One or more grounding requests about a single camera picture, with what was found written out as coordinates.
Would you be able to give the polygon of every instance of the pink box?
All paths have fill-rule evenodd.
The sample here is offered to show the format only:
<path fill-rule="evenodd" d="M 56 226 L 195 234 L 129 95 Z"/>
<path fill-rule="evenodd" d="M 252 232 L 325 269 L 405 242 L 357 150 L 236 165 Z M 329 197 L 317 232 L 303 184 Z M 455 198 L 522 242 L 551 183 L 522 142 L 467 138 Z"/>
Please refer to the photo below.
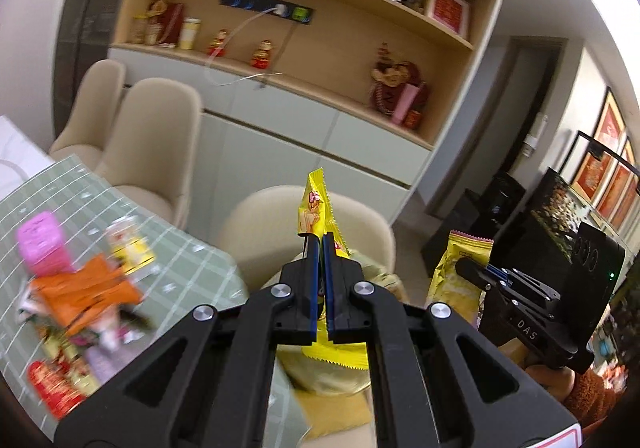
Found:
<path fill-rule="evenodd" d="M 66 250 L 65 234 L 53 213 L 43 211 L 26 221 L 16 233 L 18 250 L 36 276 L 74 272 Z"/>

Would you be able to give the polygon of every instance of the floor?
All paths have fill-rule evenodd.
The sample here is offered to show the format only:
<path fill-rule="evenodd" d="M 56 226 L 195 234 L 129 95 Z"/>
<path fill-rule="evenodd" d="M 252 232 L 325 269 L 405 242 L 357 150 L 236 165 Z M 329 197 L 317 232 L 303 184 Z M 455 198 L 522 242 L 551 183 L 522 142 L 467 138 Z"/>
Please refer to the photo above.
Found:
<path fill-rule="evenodd" d="M 422 307 L 431 274 L 427 273 L 420 250 L 436 231 L 440 221 L 424 213 L 424 204 L 414 193 L 393 225 L 396 235 L 396 274 L 402 279 L 412 305 Z"/>

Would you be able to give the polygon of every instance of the white plug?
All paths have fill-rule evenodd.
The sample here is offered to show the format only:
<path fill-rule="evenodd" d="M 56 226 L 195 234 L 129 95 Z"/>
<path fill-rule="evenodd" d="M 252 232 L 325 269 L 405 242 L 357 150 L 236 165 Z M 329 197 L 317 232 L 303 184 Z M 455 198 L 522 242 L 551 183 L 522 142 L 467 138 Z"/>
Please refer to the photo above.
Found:
<path fill-rule="evenodd" d="M 278 16 L 286 16 L 287 15 L 287 6 L 279 3 L 274 8 L 273 12 L 275 12 Z"/>

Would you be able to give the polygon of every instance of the ceiling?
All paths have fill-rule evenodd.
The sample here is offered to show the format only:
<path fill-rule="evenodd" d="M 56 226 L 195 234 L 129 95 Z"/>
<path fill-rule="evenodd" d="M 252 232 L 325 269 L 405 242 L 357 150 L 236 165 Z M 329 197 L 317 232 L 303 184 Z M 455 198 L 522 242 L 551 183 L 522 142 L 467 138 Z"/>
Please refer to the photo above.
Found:
<path fill-rule="evenodd" d="M 503 0 L 494 36 L 582 38 L 610 84 L 635 148 L 640 109 L 625 63 L 591 0 Z"/>

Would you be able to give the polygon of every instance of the charging cable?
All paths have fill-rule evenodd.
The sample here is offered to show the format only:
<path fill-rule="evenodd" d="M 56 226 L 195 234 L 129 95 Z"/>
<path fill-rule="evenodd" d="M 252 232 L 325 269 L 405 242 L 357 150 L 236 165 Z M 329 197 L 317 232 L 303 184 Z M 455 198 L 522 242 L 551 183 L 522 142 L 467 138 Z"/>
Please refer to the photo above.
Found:
<path fill-rule="evenodd" d="M 214 82 L 213 77 L 211 76 L 211 69 L 212 69 L 211 63 L 213 63 L 213 60 L 216 59 L 216 56 L 222 51 L 222 49 L 226 47 L 226 44 L 228 44 L 229 41 L 231 41 L 231 38 L 233 38 L 236 34 L 238 34 L 249 23 L 251 23 L 254 20 L 257 20 L 260 16 L 264 16 L 265 14 L 268 14 L 270 12 L 276 11 L 276 14 L 282 14 L 284 9 L 286 9 L 284 5 L 278 4 L 276 5 L 276 7 L 272 7 L 271 9 L 267 9 L 265 11 L 259 12 L 255 16 L 251 16 L 251 18 L 249 18 L 248 20 L 245 20 L 240 25 L 238 25 L 238 27 L 232 30 L 231 34 L 229 34 L 229 36 L 225 39 L 225 42 L 216 50 L 214 50 L 214 52 L 209 56 L 209 58 L 207 58 L 207 61 L 205 62 L 205 76 L 207 78 L 207 81 L 209 81 L 212 86 L 226 86 L 229 84 L 234 84 L 239 81 L 244 81 L 245 79 L 258 78 L 260 76 L 281 76 L 282 72 L 260 72 L 259 74 L 254 74 L 253 76 L 246 76 L 245 78 L 238 78 L 231 82 L 216 83 Z"/>

